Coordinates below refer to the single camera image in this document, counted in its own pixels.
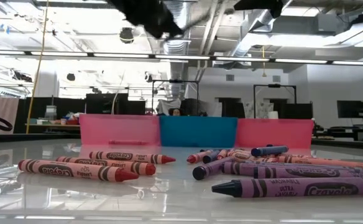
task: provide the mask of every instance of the blue box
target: blue box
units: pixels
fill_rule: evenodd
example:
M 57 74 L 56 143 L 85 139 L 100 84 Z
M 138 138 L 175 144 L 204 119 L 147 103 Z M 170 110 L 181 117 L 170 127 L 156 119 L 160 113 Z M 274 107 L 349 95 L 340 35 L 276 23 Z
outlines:
M 162 146 L 234 147 L 237 118 L 161 116 Z

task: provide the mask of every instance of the white wall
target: white wall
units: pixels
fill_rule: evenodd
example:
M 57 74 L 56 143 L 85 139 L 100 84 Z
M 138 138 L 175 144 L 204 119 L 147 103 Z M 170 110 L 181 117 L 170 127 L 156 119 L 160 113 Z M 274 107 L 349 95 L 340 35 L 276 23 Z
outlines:
M 196 68 L 188 69 L 189 79 L 193 80 L 196 75 Z M 233 74 L 234 81 L 227 82 L 226 74 Z M 207 68 L 200 82 L 200 100 L 215 102 L 215 98 L 232 97 L 241 98 L 244 102 L 253 101 L 254 84 L 273 83 L 273 75 L 281 76 L 282 85 L 288 84 L 288 74 L 283 73 L 281 69 L 268 69 L 265 71 L 266 77 L 263 77 L 263 70 L 252 71 L 249 69 L 232 69 L 227 71 L 222 68 Z M 289 91 L 284 88 L 267 88 L 257 87 L 257 99 L 263 98 L 284 98 L 293 99 L 293 90 Z
M 305 73 L 307 67 L 307 87 L 305 87 Z M 332 66 L 332 65 L 305 65 L 293 71 L 289 77 L 291 85 L 301 86 L 302 95 L 299 102 L 313 102 L 313 112 L 319 125 L 329 128 L 331 126 L 352 126 L 363 124 L 363 119 L 338 118 L 337 100 L 363 100 L 363 67 Z

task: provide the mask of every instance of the glossy table surface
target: glossy table surface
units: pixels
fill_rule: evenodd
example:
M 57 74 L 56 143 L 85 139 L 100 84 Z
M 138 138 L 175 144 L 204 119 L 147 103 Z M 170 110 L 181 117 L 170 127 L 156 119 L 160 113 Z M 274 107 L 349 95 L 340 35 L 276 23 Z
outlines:
M 362 149 L 312 146 L 312 155 L 363 161 Z M 363 223 L 363 196 L 232 198 L 211 186 L 237 179 L 197 181 L 185 159 L 197 148 L 155 149 L 177 161 L 153 177 L 123 183 L 23 174 L 24 158 L 86 157 L 79 140 L 0 143 L 0 223 Z

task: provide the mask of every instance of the ceiling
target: ceiling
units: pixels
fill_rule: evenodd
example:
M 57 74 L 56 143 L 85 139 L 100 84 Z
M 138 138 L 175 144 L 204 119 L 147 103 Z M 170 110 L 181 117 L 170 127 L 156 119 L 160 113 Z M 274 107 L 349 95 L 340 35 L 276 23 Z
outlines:
M 232 7 L 235 0 L 189 0 L 184 3 L 187 20 L 193 21 L 213 8 L 212 23 L 201 22 L 194 26 L 181 40 L 162 45 L 162 40 L 155 40 L 147 35 L 143 28 L 133 27 L 134 42 L 124 44 L 119 38 L 123 27 L 131 27 L 124 21 L 124 16 L 102 1 L 56 0 L 50 1 L 45 33 L 45 51 L 61 52 L 122 52 L 140 54 L 175 54 L 176 44 L 184 44 L 183 54 L 231 55 L 239 47 L 246 57 L 307 58 L 326 60 L 359 60 L 363 57 L 363 43 L 337 45 L 327 37 L 342 34 L 352 17 L 363 12 L 363 0 L 321 1 L 295 0 L 286 7 L 282 16 L 272 21 L 270 32 L 249 30 L 257 17 L 256 11 L 239 11 L 233 15 L 224 15 L 224 10 Z M 174 2 L 168 1 L 171 9 Z M 0 1 L 0 49 L 31 50 L 42 48 L 44 29 L 44 9 L 46 1 L 8 0 Z M 180 23 L 183 18 L 175 16 Z M 317 39 L 326 40 L 326 44 L 308 46 Z M 145 73 L 151 73 L 155 79 L 186 78 L 188 69 L 181 62 L 127 62 L 97 60 L 51 60 L 44 61 L 57 67 L 60 86 L 85 86 L 84 88 L 62 88 L 60 94 L 67 97 L 83 97 L 90 93 L 86 86 L 121 86 L 135 87 L 134 94 L 150 96 L 151 84 L 144 80 Z M 196 67 L 195 61 L 188 63 Z M 233 68 L 256 69 L 261 63 L 236 64 Z M 295 68 L 289 64 L 270 63 L 266 68 L 279 68 L 284 72 Z M 34 78 L 37 69 L 36 58 L 0 57 L 0 83 L 24 83 L 12 80 L 9 69 L 20 71 Z M 67 74 L 74 73 L 76 80 L 70 82 Z M 177 95 L 180 86 L 162 84 L 165 88 L 158 98 Z M 25 88 L 9 87 L 11 93 L 25 93 Z M 106 88 L 105 92 L 117 92 Z

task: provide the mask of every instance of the pink container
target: pink container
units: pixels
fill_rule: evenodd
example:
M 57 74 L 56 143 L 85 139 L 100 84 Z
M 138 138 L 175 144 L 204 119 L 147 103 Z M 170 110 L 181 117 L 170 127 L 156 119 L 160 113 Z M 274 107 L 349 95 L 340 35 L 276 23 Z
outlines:
M 156 116 L 82 114 L 81 141 L 87 145 L 159 146 L 159 118 Z
M 285 145 L 288 153 L 310 155 L 310 119 L 238 119 L 236 147 Z

